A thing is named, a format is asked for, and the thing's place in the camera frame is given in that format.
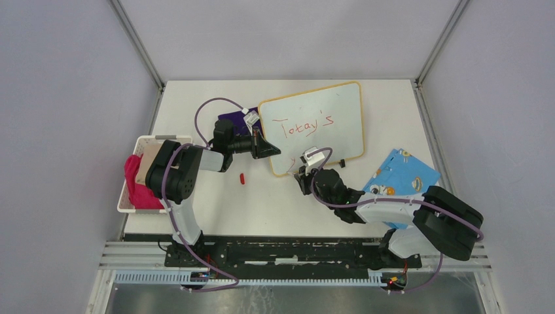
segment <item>whiteboard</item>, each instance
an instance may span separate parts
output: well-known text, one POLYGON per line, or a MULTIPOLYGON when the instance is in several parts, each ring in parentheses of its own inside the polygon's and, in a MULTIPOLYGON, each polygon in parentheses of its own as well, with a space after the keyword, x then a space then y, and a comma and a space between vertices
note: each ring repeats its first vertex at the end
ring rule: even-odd
POLYGON ((362 110, 361 85, 354 81, 261 102, 264 137, 281 150, 270 157, 274 175, 297 172, 300 155, 314 146, 331 147, 330 162, 362 156, 362 110))

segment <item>blue book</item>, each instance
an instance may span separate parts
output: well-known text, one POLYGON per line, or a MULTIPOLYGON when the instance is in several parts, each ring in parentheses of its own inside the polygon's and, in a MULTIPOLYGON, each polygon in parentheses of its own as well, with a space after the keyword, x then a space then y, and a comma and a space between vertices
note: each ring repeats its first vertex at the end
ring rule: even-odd
MULTIPOLYGON (((366 183, 363 190, 377 195, 424 193, 437 183, 440 173, 404 149, 393 149, 366 183)), ((385 222, 391 228, 406 229, 405 224, 385 222)))

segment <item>pink cloth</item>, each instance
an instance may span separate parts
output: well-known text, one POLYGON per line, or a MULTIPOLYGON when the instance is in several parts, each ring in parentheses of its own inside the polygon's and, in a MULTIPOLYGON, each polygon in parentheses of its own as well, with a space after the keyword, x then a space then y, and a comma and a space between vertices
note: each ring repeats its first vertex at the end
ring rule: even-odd
POLYGON ((136 209, 163 209, 160 200, 154 196, 154 193, 142 184, 135 183, 135 176, 141 165, 141 157, 131 155, 125 161, 124 171, 127 180, 127 191, 129 192, 129 201, 136 209))

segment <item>white wall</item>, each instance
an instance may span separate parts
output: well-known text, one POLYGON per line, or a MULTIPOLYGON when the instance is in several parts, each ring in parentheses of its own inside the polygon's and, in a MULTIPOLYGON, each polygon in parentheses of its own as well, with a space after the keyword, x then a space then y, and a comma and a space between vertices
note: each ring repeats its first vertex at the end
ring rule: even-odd
POLYGON ((0 313, 84 313, 156 88, 108 1, 2 1, 0 73, 0 313))
POLYGON ((507 313, 553 313, 555 2, 472 1, 424 92, 507 313))
POLYGON ((122 0, 164 80, 417 77, 457 0, 122 0))

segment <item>white table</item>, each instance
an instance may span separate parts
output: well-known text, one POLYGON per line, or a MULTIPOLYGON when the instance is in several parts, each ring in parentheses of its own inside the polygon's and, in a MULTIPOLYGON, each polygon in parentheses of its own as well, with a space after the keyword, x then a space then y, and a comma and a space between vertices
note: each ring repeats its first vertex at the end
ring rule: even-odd
MULTIPOLYGON (((348 80, 218 80, 169 81, 153 135, 191 135, 194 113, 212 97, 227 97, 251 108, 261 101, 330 86, 348 80)), ((359 80, 363 88, 367 151, 337 169, 348 187, 362 189, 393 148, 404 148, 433 166, 420 113, 409 80, 359 80)), ((224 101, 205 106, 199 128, 212 138, 218 114, 237 111, 224 101)), ((194 191, 196 219, 205 234, 227 236, 381 237, 389 228, 382 223, 347 224, 313 196, 303 196, 294 178, 275 177, 268 160, 235 154, 226 173, 201 171, 194 191), (239 181, 245 174, 246 185, 239 181)), ((126 234, 170 234, 166 215, 129 214, 126 234)))

